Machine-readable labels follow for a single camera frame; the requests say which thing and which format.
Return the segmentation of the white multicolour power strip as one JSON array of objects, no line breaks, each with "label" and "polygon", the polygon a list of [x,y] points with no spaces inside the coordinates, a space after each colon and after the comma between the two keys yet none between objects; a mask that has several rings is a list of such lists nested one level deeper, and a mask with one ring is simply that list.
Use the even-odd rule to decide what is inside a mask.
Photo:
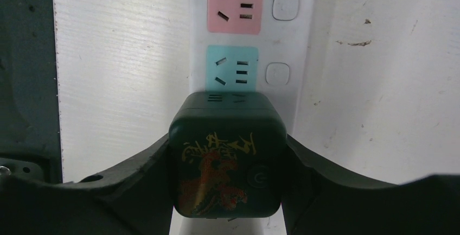
[{"label": "white multicolour power strip", "polygon": [[[299,109],[314,0],[190,3],[190,94],[261,93],[280,115],[288,138]],[[281,217],[281,204],[264,218],[183,216],[181,234],[280,234]]]}]

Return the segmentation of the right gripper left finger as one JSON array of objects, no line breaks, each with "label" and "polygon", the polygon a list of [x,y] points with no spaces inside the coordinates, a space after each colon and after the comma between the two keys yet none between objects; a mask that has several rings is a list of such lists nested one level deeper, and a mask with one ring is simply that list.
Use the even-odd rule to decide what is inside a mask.
[{"label": "right gripper left finger", "polygon": [[1,177],[1,234],[168,234],[168,138],[80,182]]}]

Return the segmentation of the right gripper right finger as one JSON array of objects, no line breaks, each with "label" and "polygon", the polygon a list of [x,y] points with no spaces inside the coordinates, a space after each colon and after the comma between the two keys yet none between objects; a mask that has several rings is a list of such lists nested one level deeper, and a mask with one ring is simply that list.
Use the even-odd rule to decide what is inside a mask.
[{"label": "right gripper right finger", "polygon": [[283,156],[288,234],[459,234],[459,176],[402,185],[363,176],[293,137]]}]

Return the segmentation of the dark green dragon cube adapter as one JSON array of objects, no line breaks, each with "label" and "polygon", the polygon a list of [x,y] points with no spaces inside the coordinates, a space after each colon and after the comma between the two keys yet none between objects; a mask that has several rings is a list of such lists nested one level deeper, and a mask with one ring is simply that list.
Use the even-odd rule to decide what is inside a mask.
[{"label": "dark green dragon cube adapter", "polygon": [[187,218],[264,218],[278,211],[286,127],[257,92],[190,94],[169,128],[174,206]]}]

